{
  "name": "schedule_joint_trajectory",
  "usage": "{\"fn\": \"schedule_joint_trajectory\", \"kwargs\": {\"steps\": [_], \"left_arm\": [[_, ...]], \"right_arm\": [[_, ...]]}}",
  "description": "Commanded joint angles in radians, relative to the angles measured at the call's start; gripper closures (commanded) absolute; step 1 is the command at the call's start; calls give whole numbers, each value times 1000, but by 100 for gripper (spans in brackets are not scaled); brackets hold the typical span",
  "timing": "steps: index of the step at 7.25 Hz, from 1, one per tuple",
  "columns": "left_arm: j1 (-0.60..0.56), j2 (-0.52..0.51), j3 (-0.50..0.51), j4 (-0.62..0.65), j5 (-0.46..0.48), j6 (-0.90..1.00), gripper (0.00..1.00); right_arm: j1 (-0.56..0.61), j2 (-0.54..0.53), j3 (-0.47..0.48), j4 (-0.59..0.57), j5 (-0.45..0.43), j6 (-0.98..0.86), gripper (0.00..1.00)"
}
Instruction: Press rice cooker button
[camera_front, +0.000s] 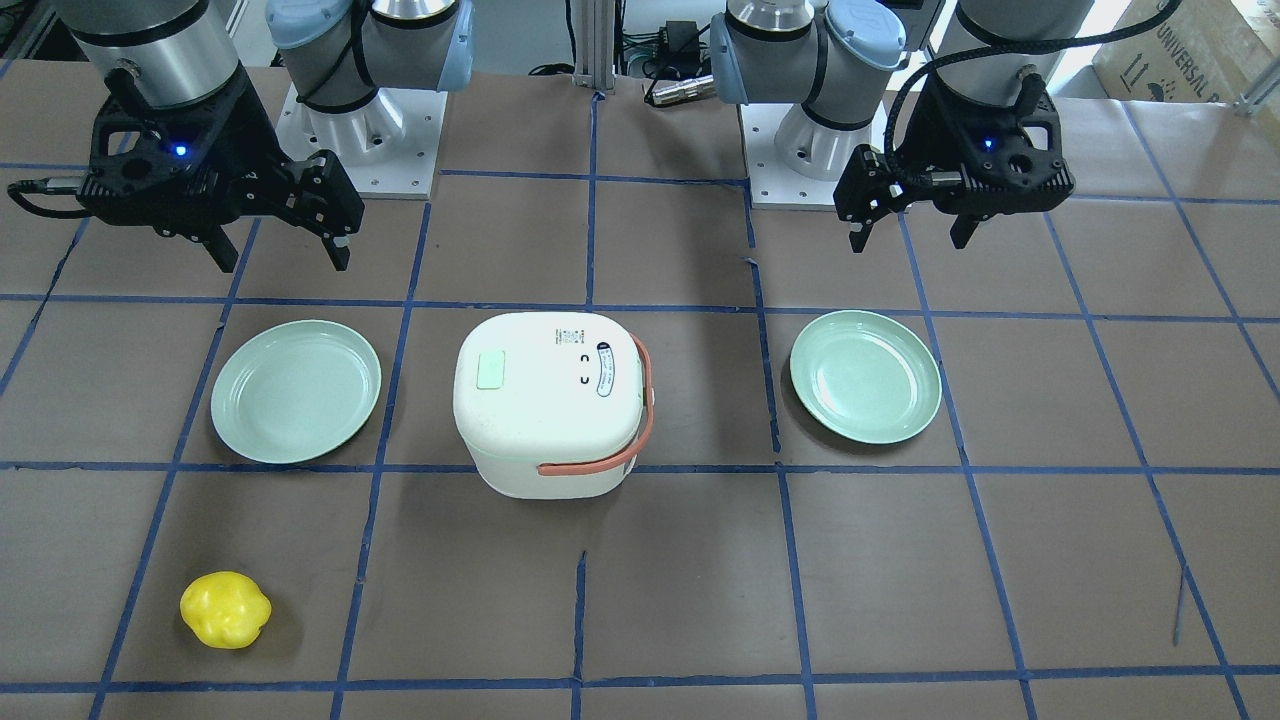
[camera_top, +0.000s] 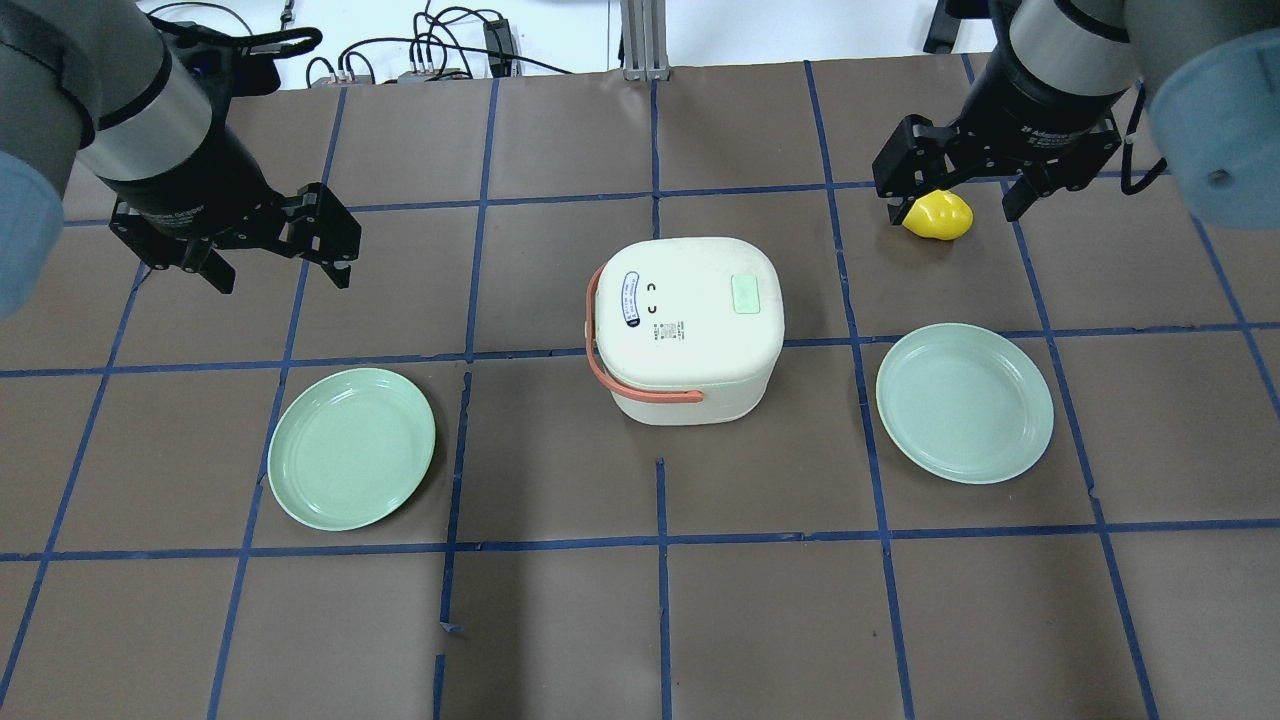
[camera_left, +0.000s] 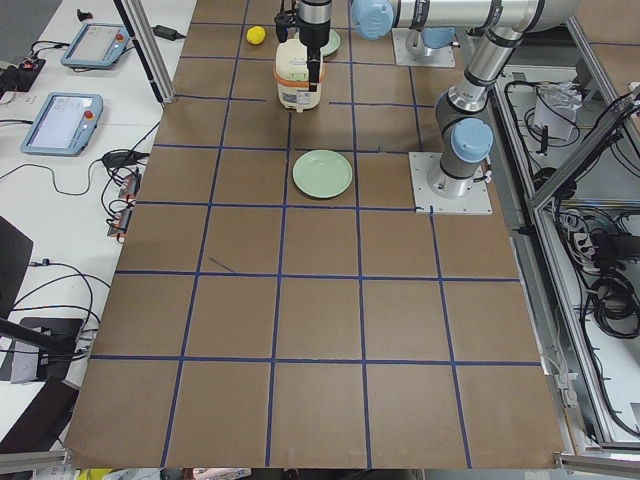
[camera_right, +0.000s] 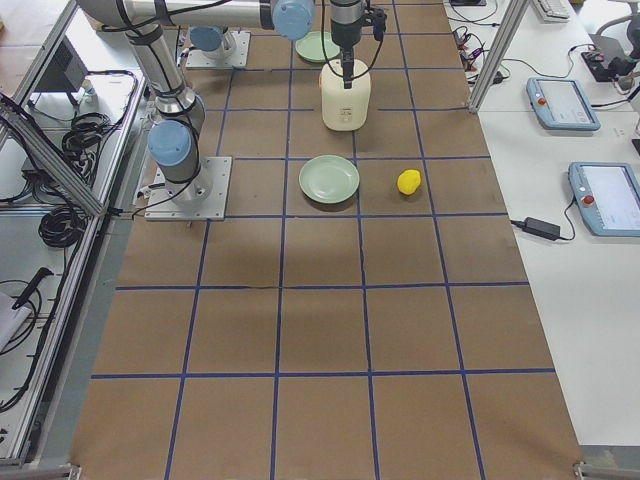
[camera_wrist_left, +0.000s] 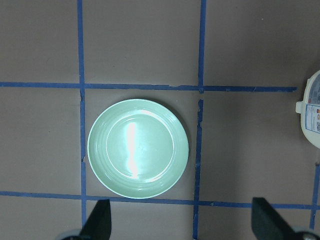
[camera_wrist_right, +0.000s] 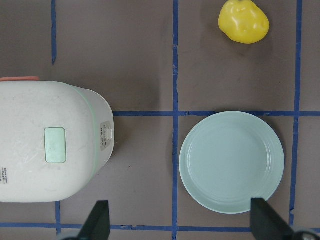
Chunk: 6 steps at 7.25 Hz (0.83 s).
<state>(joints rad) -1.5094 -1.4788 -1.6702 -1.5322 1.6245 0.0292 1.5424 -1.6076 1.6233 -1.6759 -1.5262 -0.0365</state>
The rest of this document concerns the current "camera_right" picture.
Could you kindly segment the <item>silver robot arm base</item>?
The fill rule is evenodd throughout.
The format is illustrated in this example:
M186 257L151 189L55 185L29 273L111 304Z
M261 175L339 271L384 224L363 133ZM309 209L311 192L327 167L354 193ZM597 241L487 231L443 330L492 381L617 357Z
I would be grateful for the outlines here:
M209 58L228 58L236 49L236 42L227 27L192 26L189 37L192 46Z

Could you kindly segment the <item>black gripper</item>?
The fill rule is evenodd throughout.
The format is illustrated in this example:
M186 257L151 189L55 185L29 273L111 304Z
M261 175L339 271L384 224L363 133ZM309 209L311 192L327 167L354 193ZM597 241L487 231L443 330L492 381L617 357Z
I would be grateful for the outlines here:
M344 89L352 88L354 76L353 47L361 39L362 2L358 0L331 0L332 41L341 48L341 67Z

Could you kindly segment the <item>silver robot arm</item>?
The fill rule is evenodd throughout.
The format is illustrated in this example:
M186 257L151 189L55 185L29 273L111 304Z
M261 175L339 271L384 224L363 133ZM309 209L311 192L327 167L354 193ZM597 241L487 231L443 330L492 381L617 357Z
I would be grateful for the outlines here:
M147 148L166 182L169 202L179 211L201 215L214 196L214 174L198 151L205 106L188 87L165 41L167 26L188 26L216 37L224 46L225 28L273 30L297 41L315 18L311 1L82 1L84 13L107 33L122 33L155 95L159 117L147 137Z

